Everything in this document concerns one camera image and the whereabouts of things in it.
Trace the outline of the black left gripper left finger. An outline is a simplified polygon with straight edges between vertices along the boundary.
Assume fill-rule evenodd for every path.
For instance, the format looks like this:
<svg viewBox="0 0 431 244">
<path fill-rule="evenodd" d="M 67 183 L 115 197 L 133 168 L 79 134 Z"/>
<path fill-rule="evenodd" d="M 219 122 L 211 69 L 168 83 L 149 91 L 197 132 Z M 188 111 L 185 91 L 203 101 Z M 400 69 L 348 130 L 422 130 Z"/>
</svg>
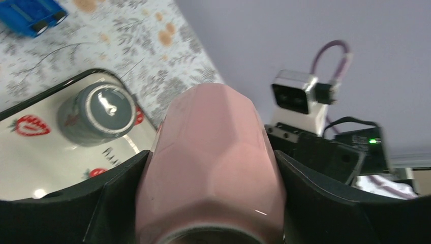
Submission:
<svg viewBox="0 0 431 244">
<path fill-rule="evenodd" d="M 41 199 L 1 201 L 1 243 L 135 243 L 135 195 L 149 155 Z"/>
</svg>

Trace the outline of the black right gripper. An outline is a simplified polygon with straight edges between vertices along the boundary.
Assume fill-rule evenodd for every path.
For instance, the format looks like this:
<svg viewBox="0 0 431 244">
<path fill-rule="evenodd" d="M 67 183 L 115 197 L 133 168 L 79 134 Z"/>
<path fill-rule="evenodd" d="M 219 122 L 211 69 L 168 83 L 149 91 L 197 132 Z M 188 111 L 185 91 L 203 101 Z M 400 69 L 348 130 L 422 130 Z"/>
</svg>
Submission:
<svg viewBox="0 0 431 244">
<path fill-rule="evenodd" d="M 346 185 L 359 175 L 365 153 L 352 146 L 287 125 L 265 125 L 274 150 Z"/>
</svg>

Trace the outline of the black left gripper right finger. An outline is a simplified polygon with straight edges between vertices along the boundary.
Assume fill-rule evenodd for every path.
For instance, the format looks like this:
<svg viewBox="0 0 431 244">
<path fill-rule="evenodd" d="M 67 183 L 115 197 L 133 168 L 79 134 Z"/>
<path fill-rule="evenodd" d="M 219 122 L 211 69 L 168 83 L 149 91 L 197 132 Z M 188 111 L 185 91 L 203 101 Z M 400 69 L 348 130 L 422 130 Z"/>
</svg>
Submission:
<svg viewBox="0 0 431 244">
<path fill-rule="evenodd" d="M 430 196 L 400 200 L 368 193 L 279 150 L 274 154 L 286 212 L 304 243 L 430 243 Z"/>
</svg>

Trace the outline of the dark grey mug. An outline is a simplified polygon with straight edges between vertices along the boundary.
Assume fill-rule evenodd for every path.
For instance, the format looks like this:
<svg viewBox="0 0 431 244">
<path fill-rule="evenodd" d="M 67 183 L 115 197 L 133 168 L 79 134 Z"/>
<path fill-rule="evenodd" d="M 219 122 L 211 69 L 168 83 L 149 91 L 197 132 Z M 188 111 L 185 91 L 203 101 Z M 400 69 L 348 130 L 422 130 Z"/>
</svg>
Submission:
<svg viewBox="0 0 431 244">
<path fill-rule="evenodd" d="M 98 146 L 126 135 L 135 125 L 136 103 L 110 82 L 96 82 L 62 103 L 57 113 L 61 133 L 80 146 Z"/>
</svg>

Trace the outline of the pink octagonal mug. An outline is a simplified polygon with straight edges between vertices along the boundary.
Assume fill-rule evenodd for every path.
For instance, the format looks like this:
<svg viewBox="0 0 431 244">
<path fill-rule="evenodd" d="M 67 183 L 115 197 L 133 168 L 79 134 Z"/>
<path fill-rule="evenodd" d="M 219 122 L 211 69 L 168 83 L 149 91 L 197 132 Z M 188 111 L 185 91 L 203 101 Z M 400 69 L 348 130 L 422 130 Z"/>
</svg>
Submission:
<svg viewBox="0 0 431 244">
<path fill-rule="evenodd" d="M 136 196 L 136 241 L 282 243 L 285 203 L 252 101 L 200 84 L 168 106 Z"/>
</svg>

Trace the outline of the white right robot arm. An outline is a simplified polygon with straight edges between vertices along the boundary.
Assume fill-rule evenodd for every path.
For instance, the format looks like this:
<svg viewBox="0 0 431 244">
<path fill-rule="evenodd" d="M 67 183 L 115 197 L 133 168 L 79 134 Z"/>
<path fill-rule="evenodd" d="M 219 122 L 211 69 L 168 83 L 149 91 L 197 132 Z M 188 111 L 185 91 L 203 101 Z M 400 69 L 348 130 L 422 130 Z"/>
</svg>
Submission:
<svg viewBox="0 0 431 244">
<path fill-rule="evenodd" d="M 345 185 L 390 198 L 418 196 L 406 169 L 390 168 L 378 128 L 342 133 L 335 140 L 282 124 L 265 130 L 274 150 Z"/>
</svg>

